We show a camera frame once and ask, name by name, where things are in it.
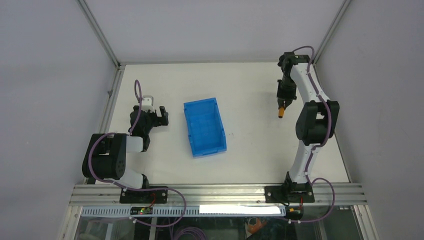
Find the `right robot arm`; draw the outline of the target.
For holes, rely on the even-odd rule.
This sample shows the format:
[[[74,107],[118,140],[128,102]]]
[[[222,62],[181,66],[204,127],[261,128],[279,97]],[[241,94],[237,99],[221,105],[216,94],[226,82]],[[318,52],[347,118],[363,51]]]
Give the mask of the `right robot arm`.
[[[282,78],[277,81],[278,117],[283,117],[285,110],[297,99],[297,93],[303,102],[295,124],[299,140],[297,153],[282,185],[283,198],[294,203],[302,192],[311,191],[312,166],[320,149],[335,133],[340,105],[324,93],[308,55],[284,52],[277,65],[282,71]]]

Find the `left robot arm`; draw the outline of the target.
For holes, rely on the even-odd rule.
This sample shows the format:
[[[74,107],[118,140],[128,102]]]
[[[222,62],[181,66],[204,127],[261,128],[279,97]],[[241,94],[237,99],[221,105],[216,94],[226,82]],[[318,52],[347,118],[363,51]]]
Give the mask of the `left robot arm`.
[[[86,178],[103,183],[115,184],[124,190],[131,190],[131,197],[138,203],[145,203],[151,196],[150,184],[145,174],[127,166],[127,153],[143,153],[150,146],[150,132],[155,127],[169,124],[169,113],[164,106],[141,110],[138,105],[130,113],[128,133],[95,133],[91,136],[82,163]]]

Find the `orange handled black screwdriver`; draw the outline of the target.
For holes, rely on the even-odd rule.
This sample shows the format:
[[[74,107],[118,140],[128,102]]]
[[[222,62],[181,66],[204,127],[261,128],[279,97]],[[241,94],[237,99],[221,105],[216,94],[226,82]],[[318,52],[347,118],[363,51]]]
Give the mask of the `orange handled black screwdriver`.
[[[278,108],[278,118],[282,119],[284,117],[284,114],[285,114],[285,107],[284,106],[279,107]]]

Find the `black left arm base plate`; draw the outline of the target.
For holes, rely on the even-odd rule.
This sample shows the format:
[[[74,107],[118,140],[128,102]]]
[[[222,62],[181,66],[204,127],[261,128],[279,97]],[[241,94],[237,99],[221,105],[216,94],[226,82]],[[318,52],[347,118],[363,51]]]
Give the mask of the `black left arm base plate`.
[[[148,191],[122,190],[119,197],[120,204],[166,204],[168,189],[165,186],[150,188]]]

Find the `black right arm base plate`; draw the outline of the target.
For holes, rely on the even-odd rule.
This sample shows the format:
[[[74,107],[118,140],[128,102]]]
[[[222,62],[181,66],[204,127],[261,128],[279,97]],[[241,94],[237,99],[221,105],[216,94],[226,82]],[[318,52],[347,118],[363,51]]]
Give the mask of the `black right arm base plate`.
[[[314,203],[315,196],[308,183],[294,185],[267,185],[264,187],[266,203],[300,204]]]

